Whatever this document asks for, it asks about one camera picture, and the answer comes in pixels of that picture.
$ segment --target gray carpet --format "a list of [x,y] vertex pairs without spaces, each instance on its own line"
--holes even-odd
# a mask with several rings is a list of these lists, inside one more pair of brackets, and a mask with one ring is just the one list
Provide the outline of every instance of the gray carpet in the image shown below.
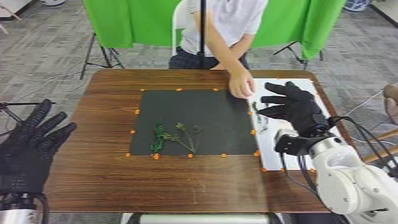
[[[10,35],[0,32],[0,101],[35,102],[47,97],[56,102],[53,113],[65,111],[70,114],[97,71],[90,67],[85,80],[78,80],[92,33],[81,1],[69,0],[58,9],[37,3],[21,18],[21,22],[1,22]],[[271,56],[278,48],[250,50],[252,69],[301,69],[287,51]],[[134,45],[133,49],[118,51],[127,68],[166,68],[170,48]],[[99,60],[97,53],[95,48],[94,60]],[[342,13],[325,46],[325,61],[312,60],[309,71],[317,76],[341,115],[383,85],[398,82],[398,32],[371,9],[362,14]],[[24,117],[31,107],[12,108],[12,111]],[[374,133],[396,128],[383,114],[380,96],[351,113],[351,117]],[[12,125],[1,113],[0,132]],[[51,223],[115,223],[118,216],[54,214]]]

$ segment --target small plant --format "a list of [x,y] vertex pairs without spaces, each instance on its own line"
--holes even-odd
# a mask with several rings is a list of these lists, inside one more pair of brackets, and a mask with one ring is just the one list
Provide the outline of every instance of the small plant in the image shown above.
[[[195,134],[195,143],[193,143],[193,139],[190,136],[190,132],[188,129],[184,127],[184,124],[181,122],[177,122],[175,124],[175,129],[181,132],[181,135],[177,134],[170,134],[170,133],[163,133],[163,140],[172,141],[175,143],[179,143],[179,145],[188,149],[188,151],[195,154],[197,152],[197,147],[198,147],[198,134],[200,134],[200,127],[195,125],[193,126],[193,134]],[[181,136],[184,135],[186,140],[188,140],[188,144],[184,144]]]
[[165,143],[163,135],[165,135],[165,125],[163,125],[163,122],[158,121],[156,127],[154,127],[156,143],[150,145],[152,153],[158,153],[159,150],[163,149],[163,143]]

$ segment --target green backdrop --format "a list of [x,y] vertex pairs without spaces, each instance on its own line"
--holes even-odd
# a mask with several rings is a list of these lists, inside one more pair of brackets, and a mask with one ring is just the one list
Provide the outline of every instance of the green backdrop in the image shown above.
[[[170,46],[177,2],[179,0],[83,0],[104,47],[129,48],[133,43]],[[298,41],[301,58],[312,59],[326,42],[342,5],[344,0],[269,0],[252,47]]]

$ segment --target wooden table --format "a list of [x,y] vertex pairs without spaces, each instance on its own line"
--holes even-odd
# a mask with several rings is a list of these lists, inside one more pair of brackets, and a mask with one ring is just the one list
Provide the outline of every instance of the wooden table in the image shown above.
[[[333,114],[314,75],[252,71],[255,77],[307,78]],[[72,121],[78,130],[58,152],[46,185],[53,212],[325,212],[284,173],[261,173],[252,155],[124,157],[134,109],[145,90],[225,89],[227,73],[198,70],[101,70],[92,78]],[[303,181],[298,172],[291,172]]]

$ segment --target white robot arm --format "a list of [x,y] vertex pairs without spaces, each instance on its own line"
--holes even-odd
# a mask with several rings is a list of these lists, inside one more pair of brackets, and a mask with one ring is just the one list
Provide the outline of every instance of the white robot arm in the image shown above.
[[[296,136],[280,131],[277,142],[284,139],[284,145],[293,145]],[[328,210],[344,215],[351,224],[398,224],[398,183],[387,173],[362,162],[353,147],[337,137],[323,138],[307,153],[317,174],[317,196]]]

